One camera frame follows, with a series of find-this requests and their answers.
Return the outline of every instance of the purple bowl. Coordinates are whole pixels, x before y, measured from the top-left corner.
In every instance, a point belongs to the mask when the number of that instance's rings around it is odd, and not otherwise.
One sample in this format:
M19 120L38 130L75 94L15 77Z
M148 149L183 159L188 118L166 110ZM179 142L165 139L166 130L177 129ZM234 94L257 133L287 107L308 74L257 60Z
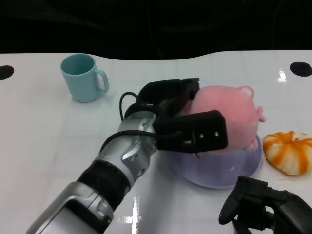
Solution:
M239 150L229 154L204 152L198 159L194 154L170 152L166 155L173 169L187 180L203 187L227 189L235 186L238 176L252 176L262 163L262 146L257 136L258 149Z

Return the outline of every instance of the stuffed animal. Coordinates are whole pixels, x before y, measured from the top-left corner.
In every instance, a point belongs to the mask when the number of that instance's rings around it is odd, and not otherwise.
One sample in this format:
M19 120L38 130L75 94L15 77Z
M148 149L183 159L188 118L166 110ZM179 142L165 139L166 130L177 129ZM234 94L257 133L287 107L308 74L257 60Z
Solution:
M256 150L258 122L265 122L263 108L257 109L253 103L254 91L249 86L238 88L228 86L206 86L201 88L184 111L194 114L218 110L225 118L228 135L228 146L218 153L235 150Z

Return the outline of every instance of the small pumpkin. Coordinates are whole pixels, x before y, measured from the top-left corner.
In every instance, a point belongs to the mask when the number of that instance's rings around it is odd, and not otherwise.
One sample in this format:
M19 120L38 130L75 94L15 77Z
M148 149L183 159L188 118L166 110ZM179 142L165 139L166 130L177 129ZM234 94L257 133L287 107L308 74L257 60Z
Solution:
M299 176L312 170L312 139L304 133L269 134L263 139L267 161L290 176Z

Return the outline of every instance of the mug handle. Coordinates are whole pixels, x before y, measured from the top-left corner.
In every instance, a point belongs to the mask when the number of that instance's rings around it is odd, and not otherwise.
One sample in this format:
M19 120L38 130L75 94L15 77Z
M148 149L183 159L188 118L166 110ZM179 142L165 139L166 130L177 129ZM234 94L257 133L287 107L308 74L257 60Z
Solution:
M100 69L94 69L94 71L96 73L99 73L102 76L102 78L103 78L105 89L100 89L100 94L105 94L108 91L108 89L109 89L107 75L106 75L106 73L104 71L102 71Z

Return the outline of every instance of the white table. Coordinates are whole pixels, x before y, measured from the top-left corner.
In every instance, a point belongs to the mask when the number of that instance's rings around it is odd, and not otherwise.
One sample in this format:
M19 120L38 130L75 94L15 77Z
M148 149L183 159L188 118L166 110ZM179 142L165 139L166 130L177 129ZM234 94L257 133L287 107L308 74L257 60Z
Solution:
M59 70L69 54L0 54L15 73L0 81L0 233L24 233L65 186L80 176L104 140L120 124L122 93L148 82L200 77L201 87L250 85L267 122L259 135L299 131L312 136L312 77L289 70L312 63L309 51L222 52L169 61L121 61L96 57L109 78L109 92L95 102L72 100ZM124 110L134 99L125 98ZM287 177L264 161L256 178L297 193L312 206L312 178ZM232 234L218 215L230 190L193 185L152 156L115 212L107 234Z

